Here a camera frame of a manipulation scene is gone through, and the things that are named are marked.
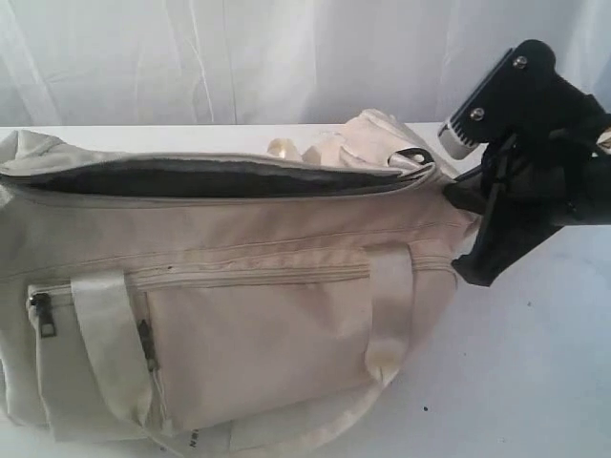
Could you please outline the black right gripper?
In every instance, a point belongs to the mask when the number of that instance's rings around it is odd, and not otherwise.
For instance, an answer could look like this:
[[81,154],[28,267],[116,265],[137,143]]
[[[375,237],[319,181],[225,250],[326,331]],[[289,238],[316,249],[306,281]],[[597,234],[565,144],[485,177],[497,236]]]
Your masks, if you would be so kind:
[[610,114],[579,90],[546,90],[541,102],[444,190],[482,218],[472,251],[452,262],[468,284],[491,286],[564,226],[610,222],[610,155],[598,144]]

